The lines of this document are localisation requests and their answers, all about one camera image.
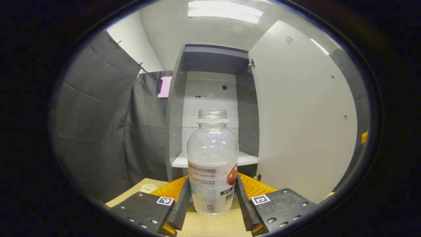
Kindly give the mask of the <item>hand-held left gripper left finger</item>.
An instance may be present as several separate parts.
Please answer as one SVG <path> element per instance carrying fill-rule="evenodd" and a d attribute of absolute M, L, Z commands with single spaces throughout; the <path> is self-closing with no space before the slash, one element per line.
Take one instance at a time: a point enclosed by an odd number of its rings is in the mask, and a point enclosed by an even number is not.
<path fill-rule="evenodd" d="M 176 237 L 177 231 L 183 228 L 190 197 L 189 178 L 184 176 L 150 193 L 139 190 L 116 198 L 110 204 L 110 211 L 137 229 Z"/>

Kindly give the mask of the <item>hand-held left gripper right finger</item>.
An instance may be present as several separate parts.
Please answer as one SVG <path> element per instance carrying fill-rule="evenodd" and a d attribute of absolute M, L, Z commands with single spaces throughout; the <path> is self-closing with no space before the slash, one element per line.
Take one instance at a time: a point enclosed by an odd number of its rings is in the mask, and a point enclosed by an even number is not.
<path fill-rule="evenodd" d="M 283 231 L 318 208 L 290 188 L 275 190 L 241 173 L 236 175 L 235 193 L 245 229 L 252 236 Z"/>

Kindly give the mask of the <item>clear plastic bottle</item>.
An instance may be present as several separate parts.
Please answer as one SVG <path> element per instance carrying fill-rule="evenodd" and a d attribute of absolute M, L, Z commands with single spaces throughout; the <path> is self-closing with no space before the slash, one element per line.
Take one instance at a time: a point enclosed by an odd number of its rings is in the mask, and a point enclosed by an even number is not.
<path fill-rule="evenodd" d="M 238 170 L 238 139 L 224 109 L 202 109 L 187 143 L 188 179 L 195 210 L 219 216 L 232 207 Z"/>

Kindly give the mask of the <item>grey cabinet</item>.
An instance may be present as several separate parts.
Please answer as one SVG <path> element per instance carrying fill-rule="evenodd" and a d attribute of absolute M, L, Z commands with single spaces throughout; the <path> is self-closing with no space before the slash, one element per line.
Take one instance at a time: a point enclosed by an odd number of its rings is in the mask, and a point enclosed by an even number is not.
<path fill-rule="evenodd" d="M 227 45 L 183 44 L 170 81 L 166 109 L 166 166 L 170 181 L 187 175 L 172 162 L 186 152 L 188 138 L 197 129 L 201 109 L 224 109 L 228 128 L 239 151 L 259 157 L 259 107 L 248 50 Z M 257 164 L 239 166 L 239 172 L 257 176 Z"/>

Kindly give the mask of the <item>black backdrop cloth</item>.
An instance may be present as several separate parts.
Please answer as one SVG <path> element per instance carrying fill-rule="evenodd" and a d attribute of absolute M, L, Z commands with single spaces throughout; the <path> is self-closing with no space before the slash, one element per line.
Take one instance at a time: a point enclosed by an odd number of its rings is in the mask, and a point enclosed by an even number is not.
<path fill-rule="evenodd" d="M 245 49 L 189 40 L 173 47 L 170 58 L 176 62 L 181 46 L 188 43 Z M 348 83 L 357 113 L 354 153 L 337 188 L 349 180 L 364 150 L 361 135 L 371 128 L 370 75 L 347 47 L 329 56 Z M 87 195 L 107 202 L 144 178 L 169 181 L 166 109 L 175 62 L 170 70 L 141 74 L 139 63 L 106 30 L 90 38 L 73 58 L 58 88 L 51 127 L 57 157 Z"/>

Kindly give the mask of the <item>large ceiling light panel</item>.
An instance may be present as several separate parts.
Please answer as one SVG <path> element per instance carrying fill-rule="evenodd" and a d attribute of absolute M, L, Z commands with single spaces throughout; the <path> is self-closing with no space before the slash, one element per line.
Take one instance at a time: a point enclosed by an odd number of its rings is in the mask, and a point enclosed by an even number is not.
<path fill-rule="evenodd" d="M 189 18 L 212 17 L 227 18 L 257 24 L 263 12 L 249 6 L 227 2 L 227 1 L 190 1 L 188 2 Z"/>

